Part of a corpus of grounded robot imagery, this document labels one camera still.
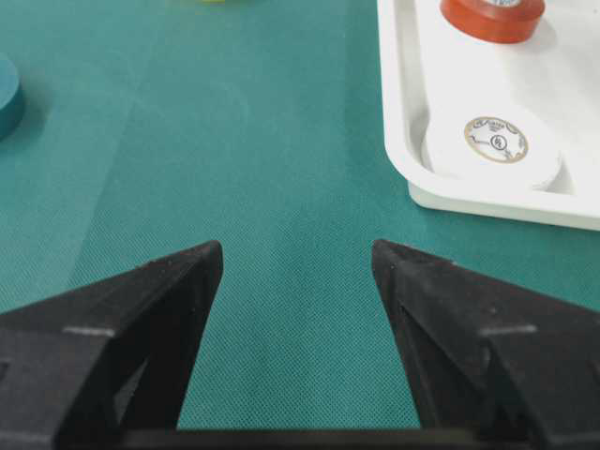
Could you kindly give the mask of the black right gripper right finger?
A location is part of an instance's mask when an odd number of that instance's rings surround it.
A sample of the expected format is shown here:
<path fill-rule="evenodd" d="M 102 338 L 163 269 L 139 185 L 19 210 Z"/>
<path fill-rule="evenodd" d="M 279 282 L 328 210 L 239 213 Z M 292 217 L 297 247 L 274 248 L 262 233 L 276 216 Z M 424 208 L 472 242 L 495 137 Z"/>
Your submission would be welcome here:
<path fill-rule="evenodd" d="M 596 311 L 387 240 L 371 267 L 422 426 L 598 447 Z"/>

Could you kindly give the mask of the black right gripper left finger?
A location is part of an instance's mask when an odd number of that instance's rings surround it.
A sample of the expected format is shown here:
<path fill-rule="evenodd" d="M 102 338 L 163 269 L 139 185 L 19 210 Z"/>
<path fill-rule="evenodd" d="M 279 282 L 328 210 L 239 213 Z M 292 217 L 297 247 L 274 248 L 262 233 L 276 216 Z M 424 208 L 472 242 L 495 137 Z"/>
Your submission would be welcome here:
<path fill-rule="evenodd" d="M 3 313 L 2 447 L 174 428 L 222 272 L 210 241 Z"/>

